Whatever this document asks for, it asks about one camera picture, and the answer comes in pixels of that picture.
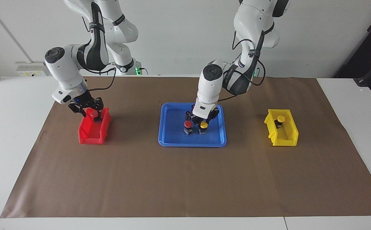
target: yellow plastic container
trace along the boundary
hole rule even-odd
[[[282,122],[279,128],[276,128],[275,120]],[[299,132],[289,109],[268,109],[264,123],[273,146],[296,146]]]

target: blue tray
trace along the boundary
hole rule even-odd
[[[224,111],[217,105],[219,114],[210,121],[206,134],[200,135],[193,125],[190,135],[184,133],[186,111],[194,103],[165,103],[161,107],[159,143],[166,147],[223,147],[227,143],[225,135]]]

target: table surface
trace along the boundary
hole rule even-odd
[[[319,79],[371,172],[371,91],[352,79]],[[0,78],[0,213],[51,109],[52,77]],[[5,229],[371,229],[371,217],[14,218]]]

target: white robotic arm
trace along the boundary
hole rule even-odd
[[[192,111],[195,124],[200,127],[204,119],[215,118],[221,88],[235,96],[250,89],[261,48],[273,48],[279,42],[273,18],[282,16],[288,6],[289,0],[240,0],[234,28],[242,45],[241,57],[238,65],[214,60],[203,69]]]
[[[108,49],[121,75],[136,74],[141,64],[131,57],[123,43],[137,40],[137,28],[121,12],[117,0],[64,0],[74,12],[89,21],[91,39],[83,45],[66,45],[50,49],[45,63],[59,82],[52,97],[61,104],[69,102],[73,112],[86,116],[84,108],[103,109],[101,98],[92,98],[80,69],[101,71],[108,65]]]

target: yellow button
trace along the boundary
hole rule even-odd
[[[207,124],[207,122],[201,122],[201,124],[200,124],[201,128],[207,128],[208,126],[209,126],[209,124]]]
[[[277,120],[278,120],[278,122],[285,122],[285,117],[284,116],[278,116],[277,118],[276,118]]]

